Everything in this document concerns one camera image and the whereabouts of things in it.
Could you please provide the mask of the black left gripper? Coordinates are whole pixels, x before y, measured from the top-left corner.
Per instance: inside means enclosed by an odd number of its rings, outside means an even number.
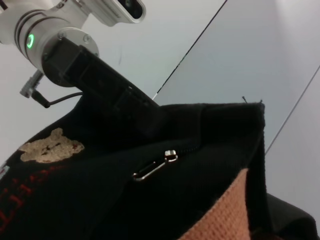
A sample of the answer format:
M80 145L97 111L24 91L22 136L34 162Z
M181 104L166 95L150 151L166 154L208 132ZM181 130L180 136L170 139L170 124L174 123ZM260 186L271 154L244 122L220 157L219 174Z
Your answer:
M125 118L155 117L160 107L94 53L70 40L56 43L42 68L54 84L76 87L103 112Z

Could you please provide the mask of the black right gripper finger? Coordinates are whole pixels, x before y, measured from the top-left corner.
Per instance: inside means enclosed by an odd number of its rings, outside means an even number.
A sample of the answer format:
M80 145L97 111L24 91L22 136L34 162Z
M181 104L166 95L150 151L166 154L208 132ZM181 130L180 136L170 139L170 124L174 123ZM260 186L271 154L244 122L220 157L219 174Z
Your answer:
M304 210L267 195L272 232L283 240L318 240L315 219Z

